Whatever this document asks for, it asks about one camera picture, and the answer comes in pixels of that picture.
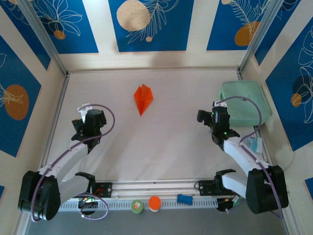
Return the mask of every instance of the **white floor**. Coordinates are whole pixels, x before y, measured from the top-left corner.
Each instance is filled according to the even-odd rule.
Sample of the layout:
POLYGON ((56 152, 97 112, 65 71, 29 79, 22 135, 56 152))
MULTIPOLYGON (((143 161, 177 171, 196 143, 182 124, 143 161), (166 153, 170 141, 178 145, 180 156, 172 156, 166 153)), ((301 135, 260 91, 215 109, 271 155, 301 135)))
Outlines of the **white floor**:
MULTIPOLYGON (((210 111, 225 81, 238 80, 235 70, 110 70, 71 74, 48 162, 75 134, 71 121, 77 107, 99 103, 116 116, 113 131, 70 174, 92 173, 97 180, 162 180, 212 178, 236 162, 211 139, 209 128, 197 122, 198 109, 210 111), (154 100, 143 116, 134 101, 138 86, 152 89, 154 100)), ((108 124, 112 117, 105 111, 108 124)), ((248 134, 252 128, 235 128, 248 134)))

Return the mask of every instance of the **paper crane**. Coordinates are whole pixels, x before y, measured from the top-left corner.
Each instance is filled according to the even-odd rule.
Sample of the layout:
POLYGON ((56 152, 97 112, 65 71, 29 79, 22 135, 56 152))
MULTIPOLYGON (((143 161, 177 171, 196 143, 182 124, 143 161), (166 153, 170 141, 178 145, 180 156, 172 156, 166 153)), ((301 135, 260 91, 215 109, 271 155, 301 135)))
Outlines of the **paper crane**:
POLYGON ((134 97, 141 116, 153 100, 151 88, 142 84, 141 87, 138 87, 134 97))

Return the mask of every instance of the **small sticker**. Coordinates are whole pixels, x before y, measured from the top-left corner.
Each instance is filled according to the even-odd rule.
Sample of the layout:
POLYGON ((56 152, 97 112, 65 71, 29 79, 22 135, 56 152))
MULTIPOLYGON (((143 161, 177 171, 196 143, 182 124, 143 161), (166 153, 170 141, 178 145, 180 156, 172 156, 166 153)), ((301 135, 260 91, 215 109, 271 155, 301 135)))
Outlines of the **small sticker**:
POLYGON ((140 207, 140 203, 136 202, 135 205, 134 205, 134 208, 137 210, 139 207, 140 207))

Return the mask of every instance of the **small round container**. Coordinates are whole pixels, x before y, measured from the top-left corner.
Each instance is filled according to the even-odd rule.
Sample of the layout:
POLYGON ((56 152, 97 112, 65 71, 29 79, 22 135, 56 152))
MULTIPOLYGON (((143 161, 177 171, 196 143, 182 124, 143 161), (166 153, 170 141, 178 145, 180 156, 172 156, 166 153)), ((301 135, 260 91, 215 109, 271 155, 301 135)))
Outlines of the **small round container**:
POLYGON ((133 200, 131 205, 132 212, 139 214, 143 211, 143 202, 140 200, 133 200))
POLYGON ((149 199, 149 208, 153 212, 157 212, 161 208, 161 199, 157 196, 153 196, 149 199))

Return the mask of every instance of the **purple cable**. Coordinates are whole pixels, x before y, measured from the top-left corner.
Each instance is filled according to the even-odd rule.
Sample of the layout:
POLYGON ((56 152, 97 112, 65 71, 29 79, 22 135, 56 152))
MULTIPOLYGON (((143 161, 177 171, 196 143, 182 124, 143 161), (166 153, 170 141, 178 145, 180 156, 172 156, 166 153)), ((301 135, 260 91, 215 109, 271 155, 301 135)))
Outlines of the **purple cable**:
MULTIPOLYGON (((227 100, 229 100, 229 99, 234 99, 234 98, 243 99, 243 101, 249 101, 250 103, 252 103, 252 104, 255 106, 255 108, 257 109, 257 111, 258 111, 258 113, 259 113, 259 117, 260 117, 260 118, 259 118, 260 120, 259 120, 259 125, 258 125, 258 127, 257 127, 253 132, 251 132, 251 134, 249 134, 249 135, 244 136, 243 138, 241 138, 240 143, 242 143, 242 141, 243 141, 244 139, 246 139, 246 138, 248 138, 248 137, 250 137, 250 136, 256 134, 256 133, 260 130, 261 125, 262 125, 262 114, 261 114, 261 110, 259 109, 259 107, 257 106, 256 103, 254 103, 251 99, 249 99, 249 98, 247 98, 247 97, 243 97, 243 96, 232 96, 232 97, 223 99, 223 100, 221 100, 221 101, 218 101, 218 102, 216 102, 216 104, 219 104, 219 103, 222 103, 222 102, 224 102, 224 101, 227 101, 227 100)), ((254 161, 257 160, 256 157, 255 157, 253 154, 251 154, 250 151, 249 151, 244 145, 241 145, 241 148, 242 148, 254 161)), ((267 177, 267 179, 268 179, 268 182, 269 182, 270 187, 271 187, 271 189, 272 189, 272 191, 273 191, 273 194, 274 194, 274 197, 275 197, 275 200, 276 200, 276 203, 277 203, 277 206, 278 206, 278 210, 279 210, 279 214, 280 214, 280 215, 276 215, 274 212, 272 212, 272 211, 271 211, 271 212, 272 212, 274 215, 276 215, 278 218, 283 219, 283 218, 284 218, 284 215, 283 215, 282 205, 281 205, 281 203, 280 203, 280 201, 279 201, 279 197, 278 197, 277 191, 276 191, 276 189, 275 189, 274 183, 273 183, 273 181, 272 181, 270 175, 268 174, 268 172, 267 172, 266 169, 264 168, 264 166, 263 166, 260 162, 258 162, 257 164, 258 164, 258 165, 261 167, 261 169, 264 171, 264 173, 265 173, 265 175, 266 175, 266 177, 267 177)))
POLYGON ((81 193, 81 194, 79 194, 78 196, 96 198, 96 199, 100 200, 101 202, 103 202, 104 205, 105 205, 105 207, 106 207, 106 213, 105 213, 103 216, 98 217, 98 218, 91 218, 91 217, 89 217, 89 216, 84 215, 84 213, 83 213, 83 208, 84 208, 84 207, 82 207, 82 208, 79 210, 79 213, 82 215, 83 218, 90 219, 90 220, 100 220, 100 219, 105 218, 105 217, 108 215, 108 213, 109 213, 109 206, 108 206, 108 204, 105 202, 105 200, 103 200, 101 197, 98 197, 98 196, 93 195, 93 194, 91 194, 91 193, 81 193))
POLYGON ((102 108, 108 110, 108 111, 111 113, 112 117, 113 117, 113 124, 112 124, 111 128, 110 128, 106 133, 104 133, 104 134, 102 134, 102 135, 99 135, 99 136, 87 138, 87 139, 85 139, 85 140, 83 140, 83 141, 80 141, 80 142, 74 144, 70 149, 67 149, 66 151, 64 151, 64 153, 62 153, 62 154, 51 164, 51 167, 48 168, 48 169, 43 173, 43 175, 41 176, 40 180, 38 181, 38 183, 37 183, 37 185, 36 185, 36 187, 35 187, 34 194, 33 194, 33 197, 32 197, 32 199, 31 199, 30 217, 31 217, 31 220, 32 220, 33 222, 38 222, 39 220, 41 220, 40 218, 35 218, 35 201, 36 201, 36 196, 37 196, 38 190, 39 190, 39 188, 40 188, 40 185, 41 185, 41 183, 43 182, 45 176, 49 173, 49 171, 51 171, 52 168, 53 168, 69 151, 71 151, 72 149, 74 149, 75 147, 77 147, 78 145, 80 145, 80 144, 82 144, 82 143, 84 143, 84 142, 86 142, 86 141, 90 141, 90 140, 93 140, 93 139, 97 139, 97 138, 106 136, 108 133, 111 132, 111 130, 112 130, 112 129, 114 128, 114 126, 115 126, 115 116, 114 116, 114 113, 111 111, 111 109, 109 109, 108 107, 106 107, 106 106, 104 106, 104 105, 101 105, 101 104, 89 104, 89 105, 85 105, 85 106, 81 107, 79 110, 84 109, 84 108, 89 107, 89 106, 99 106, 99 107, 102 107, 102 108))

